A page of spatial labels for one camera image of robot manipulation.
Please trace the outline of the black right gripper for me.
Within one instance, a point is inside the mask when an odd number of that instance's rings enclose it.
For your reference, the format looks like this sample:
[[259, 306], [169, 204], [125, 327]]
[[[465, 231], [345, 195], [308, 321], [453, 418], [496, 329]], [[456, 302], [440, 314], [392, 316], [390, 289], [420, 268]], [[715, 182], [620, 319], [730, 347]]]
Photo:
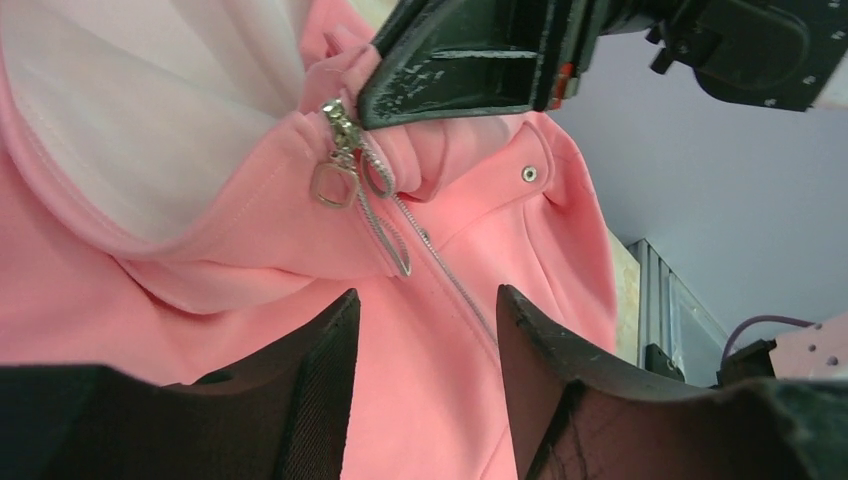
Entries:
[[710, 97], [805, 112], [847, 105], [844, 1], [585, 1], [591, 40], [644, 32], [650, 68], [689, 67]]

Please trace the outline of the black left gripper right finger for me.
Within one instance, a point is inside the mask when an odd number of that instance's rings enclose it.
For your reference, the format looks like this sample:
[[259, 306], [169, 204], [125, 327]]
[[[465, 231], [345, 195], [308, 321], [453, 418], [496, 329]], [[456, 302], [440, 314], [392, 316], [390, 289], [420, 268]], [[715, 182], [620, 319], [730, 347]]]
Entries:
[[640, 369], [510, 285], [497, 330], [522, 479], [843, 479], [847, 384], [749, 379], [720, 389]]

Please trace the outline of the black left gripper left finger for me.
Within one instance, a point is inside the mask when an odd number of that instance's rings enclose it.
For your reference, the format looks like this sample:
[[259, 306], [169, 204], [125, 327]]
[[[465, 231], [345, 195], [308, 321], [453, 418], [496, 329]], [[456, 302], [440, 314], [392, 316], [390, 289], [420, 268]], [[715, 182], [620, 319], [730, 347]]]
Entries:
[[106, 366], [1, 371], [5, 479], [337, 479], [357, 361], [360, 301], [190, 385]]

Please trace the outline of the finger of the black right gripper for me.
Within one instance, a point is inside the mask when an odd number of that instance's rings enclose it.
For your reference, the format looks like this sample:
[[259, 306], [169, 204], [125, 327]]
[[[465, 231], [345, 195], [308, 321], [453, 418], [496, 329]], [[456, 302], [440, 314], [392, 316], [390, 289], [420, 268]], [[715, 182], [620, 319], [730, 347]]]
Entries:
[[371, 41], [380, 61], [359, 122], [373, 131], [556, 108], [599, 34], [597, 1], [400, 1]]

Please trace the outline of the pink zip-up jacket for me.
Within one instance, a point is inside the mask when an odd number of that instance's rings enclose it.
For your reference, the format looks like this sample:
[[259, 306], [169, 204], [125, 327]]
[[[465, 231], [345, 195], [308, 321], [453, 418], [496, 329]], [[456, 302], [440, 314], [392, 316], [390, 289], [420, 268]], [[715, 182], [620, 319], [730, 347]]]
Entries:
[[598, 347], [616, 288], [547, 115], [365, 135], [321, 172], [387, 1], [5, 1], [1, 360], [189, 383], [361, 301], [345, 479], [513, 479], [511, 284]]

